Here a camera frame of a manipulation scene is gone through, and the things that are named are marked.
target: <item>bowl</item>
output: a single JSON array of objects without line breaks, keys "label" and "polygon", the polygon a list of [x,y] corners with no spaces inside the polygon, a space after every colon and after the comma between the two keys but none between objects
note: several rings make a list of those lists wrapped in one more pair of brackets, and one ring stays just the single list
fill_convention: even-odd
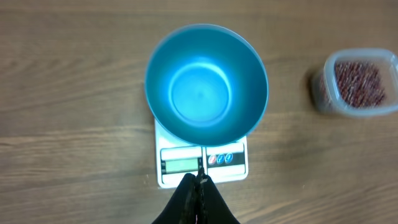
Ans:
[{"label": "bowl", "polygon": [[237,33],[212,24],[173,31],[149,60],[148,105],[170,134],[200,146],[222,146],[250,133],[268,101],[260,56]]}]

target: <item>clear plastic container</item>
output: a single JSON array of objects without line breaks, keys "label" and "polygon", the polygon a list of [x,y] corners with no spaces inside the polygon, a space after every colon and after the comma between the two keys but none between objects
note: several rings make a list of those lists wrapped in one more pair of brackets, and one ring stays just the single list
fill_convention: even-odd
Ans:
[{"label": "clear plastic container", "polygon": [[[355,108],[342,99],[335,75],[336,62],[372,62],[379,69],[386,99],[377,107]],[[317,108],[324,113],[349,117],[370,117],[398,110],[398,59],[384,49],[346,49],[333,53],[322,71],[312,78],[312,92]]]}]

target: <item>kitchen scale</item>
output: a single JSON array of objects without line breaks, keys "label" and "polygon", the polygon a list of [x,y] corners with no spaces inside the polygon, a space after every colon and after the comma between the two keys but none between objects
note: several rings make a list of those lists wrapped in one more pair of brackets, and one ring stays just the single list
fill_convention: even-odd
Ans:
[{"label": "kitchen scale", "polygon": [[155,119],[157,182],[162,188],[177,187],[186,173],[200,168],[214,183],[243,180],[248,176],[246,136],[219,147],[193,146],[167,132]]}]

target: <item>wooden surface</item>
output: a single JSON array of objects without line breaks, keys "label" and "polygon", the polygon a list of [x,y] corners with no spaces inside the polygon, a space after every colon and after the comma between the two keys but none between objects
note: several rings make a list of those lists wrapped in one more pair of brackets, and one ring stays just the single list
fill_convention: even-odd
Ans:
[{"label": "wooden surface", "polygon": [[150,223],[158,188],[149,55],[191,23],[262,57],[264,118],[249,176],[219,184],[242,223],[397,223],[398,113],[319,115],[307,79],[332,52],[398,53],[395,0],[0,1],[0,223]]}]

